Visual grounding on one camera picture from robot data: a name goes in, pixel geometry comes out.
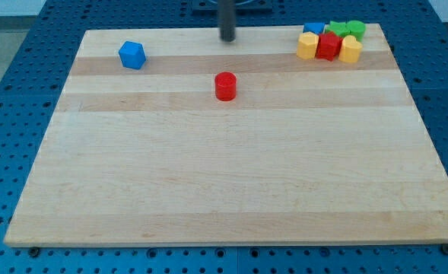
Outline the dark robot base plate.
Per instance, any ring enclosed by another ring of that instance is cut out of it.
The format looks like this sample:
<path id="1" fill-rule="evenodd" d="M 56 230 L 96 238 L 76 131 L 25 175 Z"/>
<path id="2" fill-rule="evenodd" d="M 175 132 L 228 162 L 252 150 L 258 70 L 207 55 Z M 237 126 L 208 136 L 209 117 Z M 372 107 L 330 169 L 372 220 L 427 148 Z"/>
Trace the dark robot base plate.
<path id="1" fill-rule="evenodd" d="M 217 0 L 190 0 L 193 14 L 212 13 L 218 10 Z M 236 11 L 272 11 L 272 0 L 235 0 Z"/>

